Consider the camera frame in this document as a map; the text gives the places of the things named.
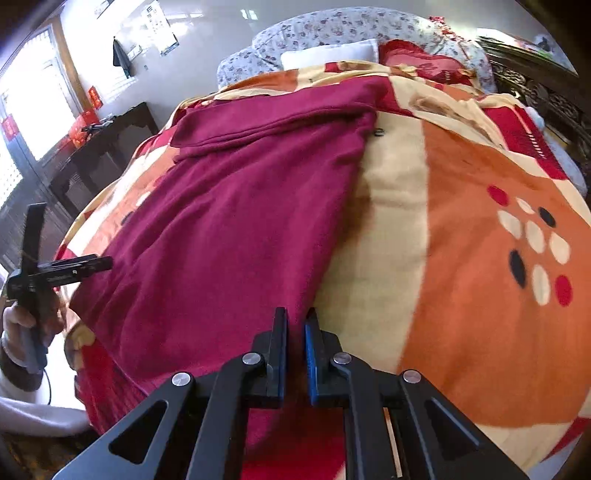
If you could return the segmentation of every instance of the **patterned blanket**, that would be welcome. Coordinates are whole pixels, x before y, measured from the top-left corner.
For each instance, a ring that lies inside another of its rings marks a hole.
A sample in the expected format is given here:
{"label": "patterned blanket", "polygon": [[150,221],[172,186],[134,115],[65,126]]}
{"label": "patterned blanket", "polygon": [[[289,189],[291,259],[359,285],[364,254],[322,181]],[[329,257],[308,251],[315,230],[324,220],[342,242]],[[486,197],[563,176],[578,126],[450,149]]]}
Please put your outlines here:
{"label": "patterned blanket", "polygon": [[[386,78],[388,92],[316,292],[321,327],[374,368],[423,372],[528,469],[591,417],[591,213],[510,95],[339,62],[187,100],[76,219],[58,257],[106,249],[173,166],[170,141],[192,109],[364,76]],[[62,290],[66,300],[76,287]],[[69,311],[66,355],[104,432],[150,389],[84,321]]]}

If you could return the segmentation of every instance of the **silver bolt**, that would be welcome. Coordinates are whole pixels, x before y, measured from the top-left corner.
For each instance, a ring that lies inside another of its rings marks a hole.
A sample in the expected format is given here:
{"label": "silver bolt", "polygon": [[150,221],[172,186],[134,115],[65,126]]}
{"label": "silver bolt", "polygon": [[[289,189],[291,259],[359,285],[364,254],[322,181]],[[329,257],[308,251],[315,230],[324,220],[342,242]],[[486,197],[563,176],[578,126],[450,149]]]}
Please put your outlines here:
{"label": "silver bolt", "polygon": [[347,352],[336,353],[333,357],[336,364],[346,365],[351,361],[351,356]]}
{"label": "silver bolt", "polygon": [[173,385],[175,387],[183,387],[191,381],[191,375],[186,372],[180,372],[173,377]]}
{"label": "silver bolt", "polygon": [[261,361],[261,356],[256,352],[245,353],[242,362],[247,365],[256,365]]}
{"label": "silver bolt", "polygon": [[406,370],[402,374],[402,378],[407,383],[419,383],[422,379],[421,374],[416,370]]}

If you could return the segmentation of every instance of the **black cable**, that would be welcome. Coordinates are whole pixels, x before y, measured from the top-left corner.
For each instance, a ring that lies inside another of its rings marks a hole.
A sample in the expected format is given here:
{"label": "black cable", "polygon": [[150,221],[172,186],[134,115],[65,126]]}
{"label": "black cable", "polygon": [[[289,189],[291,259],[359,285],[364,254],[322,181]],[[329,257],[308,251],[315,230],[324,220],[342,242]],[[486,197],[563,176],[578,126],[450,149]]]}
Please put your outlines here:
{"label": "black cable", "polygon": [[51,405],[51,382],[49,381],[49,375],[47,375],[47,370],[43,369],[43,373],[47,378],[47,385],[49,385],[49,401],[47,402],[47,404]]}

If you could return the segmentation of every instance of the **floral headboard cover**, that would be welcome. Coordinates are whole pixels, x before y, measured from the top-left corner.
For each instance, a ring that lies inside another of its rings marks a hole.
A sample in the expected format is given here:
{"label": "floral headboard cover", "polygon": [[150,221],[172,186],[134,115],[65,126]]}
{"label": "floral headboard cover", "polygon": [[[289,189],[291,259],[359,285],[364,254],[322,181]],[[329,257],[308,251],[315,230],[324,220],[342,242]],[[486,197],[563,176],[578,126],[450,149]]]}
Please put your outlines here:
{"label": "floral headboard cover", "polygon": [[233,53],[217,68],[219,88],[265,72],[282,70],[285,51],[324,44],[352,43],[377,38],[379,43],[399,38],[430,54],[447,55],[476,70],[482,89],[496,92],[491,65],[478,43],[446,35],[440,22],[377,7],[321,10],[284,20],[258,33],[252,45]]}

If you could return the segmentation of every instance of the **red oval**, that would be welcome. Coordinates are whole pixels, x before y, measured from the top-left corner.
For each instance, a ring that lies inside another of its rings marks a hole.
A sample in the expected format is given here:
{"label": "red oval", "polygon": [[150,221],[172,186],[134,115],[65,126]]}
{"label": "red oval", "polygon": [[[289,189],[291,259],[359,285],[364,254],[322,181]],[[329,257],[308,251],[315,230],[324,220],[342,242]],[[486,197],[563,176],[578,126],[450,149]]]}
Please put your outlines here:
{"label": "red oval", "polygon": [[563,307],[567,307],[570,305],[570,302],[573,301],[573,287],[565,275],[559,275],[556,278],[554,282],[554,290],[556,291],[558,303]]}
{"label": "red oval", "polygon": [[509,196],[505,190],[502,190],[494,185],[489,185],[486,191],[488,192],[488,195],[490,195],[491,198],[499,205],[503,207],[509,205]]}

